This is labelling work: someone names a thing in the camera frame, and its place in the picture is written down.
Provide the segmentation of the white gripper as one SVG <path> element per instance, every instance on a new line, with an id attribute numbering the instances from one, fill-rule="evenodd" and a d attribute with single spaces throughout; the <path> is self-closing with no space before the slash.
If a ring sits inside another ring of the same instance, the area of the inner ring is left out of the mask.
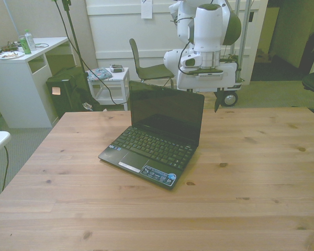
<path id="1" fill-rule="evenodd" d="M 238 90 L 236 82 L 237 64 L 222 62 L 215 69 L 209 69 L 208 73 L 190 74 L 191 71 L 198 70 L 197 67 L 181 67 L 177 75 L 177 88 L 186 90 L 193 89 L 198 93 L 199 89 L 203 92 L 215 92 L 214 111 L 217 112 L 222 102 L 222 90 Z"/>

